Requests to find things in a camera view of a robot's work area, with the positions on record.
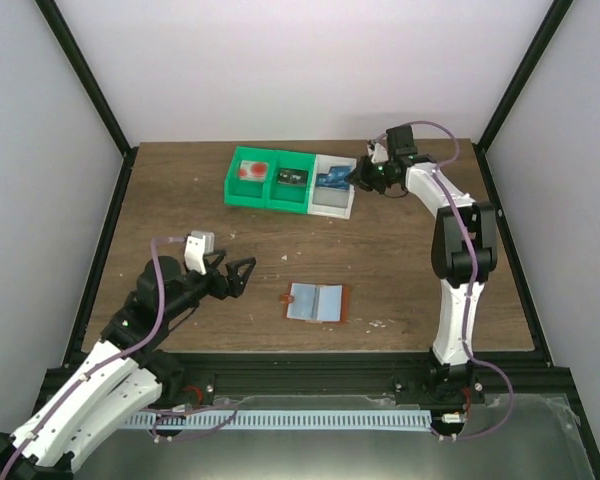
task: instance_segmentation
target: plastic container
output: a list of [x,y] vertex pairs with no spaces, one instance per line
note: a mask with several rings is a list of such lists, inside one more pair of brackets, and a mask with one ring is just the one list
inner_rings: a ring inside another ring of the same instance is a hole
[[[309,194],[316,155],[311,153],[297,153],[277,151],[276,165],[273,169],[269,183],[269,195],[266,208],[284,210],[293,213],[307,213],[309,208]],[[305,170],[307,172],[307,185],[285,185],[278,183],[278,173],[283,168]]]
[[353,169],[356,166],[356,159],[316,155],[313,180],[311,181],[309,210],[307,213],[345,219],[351,216],[351,207],[353,206],[353,197],[355,195],[355,190],[352,186],[349,186],[348,190],[314,186],[318,174],[329,173],[329,169],[336,166],[347,166]]
[[[224,202],[227,205],[266,208],[268,186],[275,170],[278,152],[262,148],[238,147],[233,154],[229,172],[224,181]],[[240,164],[243,161],[264,162],[268,164],[263,182],[240,178]]]
[[[266,175],[245,176],[245,163],[267,164]],[[346,190],[316,187],[319,173],[328,174],[331,167],[347,166],[353,169],[355,158],[316,155],[313,153],[238,147],[225,178],[224,200],[227,205],[268,208],[292,213],[309,213],[348,219],[354,198],[354,188]],[[302,170],[307,174],[306,185],[291,185],[278,181],[283,169]]]

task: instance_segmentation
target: red object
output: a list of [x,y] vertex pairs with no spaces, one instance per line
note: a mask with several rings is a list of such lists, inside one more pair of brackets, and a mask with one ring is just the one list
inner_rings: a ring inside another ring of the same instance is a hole
[[255,177],[264,177],[267,174],[266,163],[254,163],[251,165],[251,175]]
[[182,391],[183,392],[196,392],[196,397],[198,397],[198,405],[200,405],[202,403],[202,400],[204,400],[204,394],[202,393],[202,390],[200,390],[195,385],[188,385],[188,386],[184,387],[182,389]]
[[464,409],[464,412],[467,414],[467,420],[469,420],[469,409],[471,408],[471,391],[468,388],[463,388],[462,393],[464,393],[464,397],[467,399],[467,405]]

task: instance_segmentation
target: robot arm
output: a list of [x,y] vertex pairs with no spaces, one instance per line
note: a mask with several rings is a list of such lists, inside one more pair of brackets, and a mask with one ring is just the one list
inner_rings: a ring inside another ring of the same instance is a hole
[[[452,375],[450,372],[454,367],[462,367],[469,360],[463,342],[471,345],[478,300],[489,272],[496,267],[495,211],[491,205],[476,202],[469,194],[456,188],[429,156],[418,155],[410,126],[389,129],[387,145],[388,151],[377,141],[369,142],[369,155],[360,159],[348,180],[363,190],[375,190],[381,194],[397,183],[403,191],[418,197],[436,218],[431,263],[440,279],[442,305],[432,352],[436,359],[436,369],[441,375]],[[438,182],[442,183],[458,208],[473,237],[478,257],[478,277],[470,297],[469,317],[464,334],[464,306],[472,271],[471,259],[449,200]]]
[[[185,272],[172,257],[159,257],[165,289],[160,329],[143,348],[108,361],[145,339],[157,316],[158,287],[153,262],[137,279],[137,288],[101,333],[100,340],[69,381],[12,435],[0,433],[0,478],[64,480],[73,478],[87,457],[131,415],[182,390],[183,368],[155,350],[173,330],[169,324],[195,310],[209,295],[239,297],[255,267],[255,258],[218,266],[223,250],[213,251],[211,234],[192,232],[186,239]],[[89,374],[93,367],[104,366]],[[48,421],[39,429],[45,416]],[[14,458],[5,475],[7,463]]]

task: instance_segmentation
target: wooden tabletop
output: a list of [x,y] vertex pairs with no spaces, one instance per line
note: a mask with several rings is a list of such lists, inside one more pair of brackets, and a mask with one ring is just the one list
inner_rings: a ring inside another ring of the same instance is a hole
[[[154,236],[215,233],[227,259],[257,266],[244,295],[205,298],[162,345],[169,351],[414,351],[436,335],[440,282],[431,268],[434,218],[412,195],[389,199],[356,191],[349,220],[228,207],[223,184],[237,145],[358,157],[364,141],[145,143],[138,153],[84,344],[90,350],[135,288]],[[446,140],[418,142],[421,153],[448,158]],[[487,200],[473,149],[445,174],[476,200]],[[182,258],[182,246],[162,254]],[[530,350],[531,337],[502,244],[478,307],[476,350]],[[280,294],[289,282],[351,287],[349,322],[286,320]]]

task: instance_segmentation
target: white wall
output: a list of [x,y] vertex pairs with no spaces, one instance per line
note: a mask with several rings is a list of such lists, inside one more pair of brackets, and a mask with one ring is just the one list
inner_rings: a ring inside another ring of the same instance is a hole
[[0,0],[0,431],[60,365],[120,161],[35,3]]
[[414,119],[477,140],[550,3],[58,1],[132,144],[369,138]]
[[489,159],[550,348],[600,448],[600,1],[573,3]]

